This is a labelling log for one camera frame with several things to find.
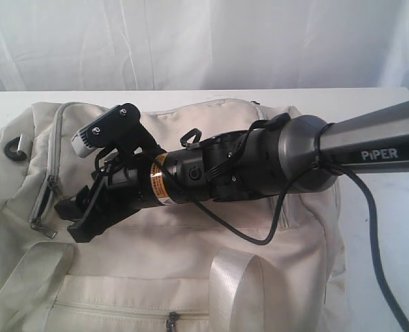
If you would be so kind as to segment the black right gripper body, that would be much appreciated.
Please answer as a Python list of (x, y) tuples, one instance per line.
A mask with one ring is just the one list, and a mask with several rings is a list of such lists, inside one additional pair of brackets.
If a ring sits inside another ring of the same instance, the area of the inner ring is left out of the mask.
[(94, 218), (122, 221), (142, 209), (175, 205), (176, 188), (163, 169), (176, 176), (176, 158), (166, 151), (107, 161), (93, 194)]

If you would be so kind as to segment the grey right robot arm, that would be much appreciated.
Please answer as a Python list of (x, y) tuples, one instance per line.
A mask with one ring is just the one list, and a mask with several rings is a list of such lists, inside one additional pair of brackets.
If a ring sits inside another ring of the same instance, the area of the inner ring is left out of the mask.
[(409, 101), (337, 123), (280, 114), (203, 139), (191, 129), (165, 151), (133, 104), (81, 128), (76, 154), (94, 154), (93, 185), (55, 210), (72, 230), (110, 226), (144, 208), (212, 200), (250, 201), (327, 189), (344, 168), (409, 172)]

